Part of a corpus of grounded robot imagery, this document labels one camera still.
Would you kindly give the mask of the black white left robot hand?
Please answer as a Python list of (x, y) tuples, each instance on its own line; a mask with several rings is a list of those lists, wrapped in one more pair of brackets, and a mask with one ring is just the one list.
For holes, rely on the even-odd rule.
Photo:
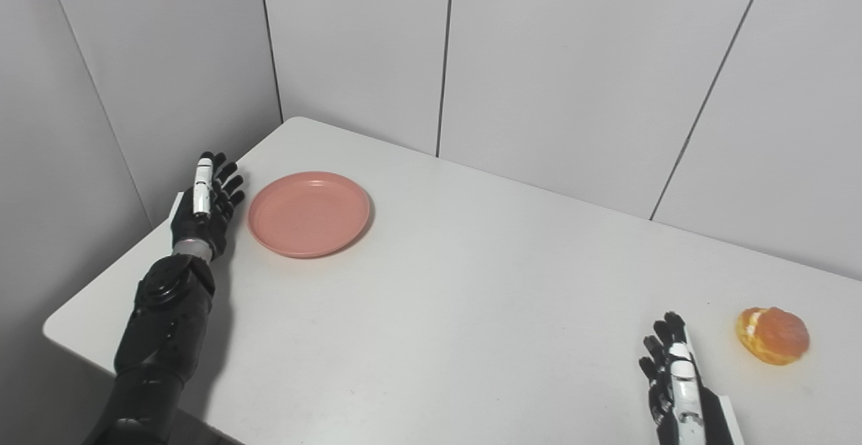
[(175, 254), (212, 262), (227, 248), (228, 224), (245, 200), (244, 179), (225, 153), (206, 151), (198, 159), (195, 179), (176, 206), (170, 230)]

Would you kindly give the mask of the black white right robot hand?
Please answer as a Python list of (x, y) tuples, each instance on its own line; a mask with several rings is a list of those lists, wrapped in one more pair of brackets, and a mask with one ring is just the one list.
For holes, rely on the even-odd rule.
[(674, 311), (653, 323), (638, 360), (661, 444), (742, 444), (732, 403), (703, 384), (686, 322)]

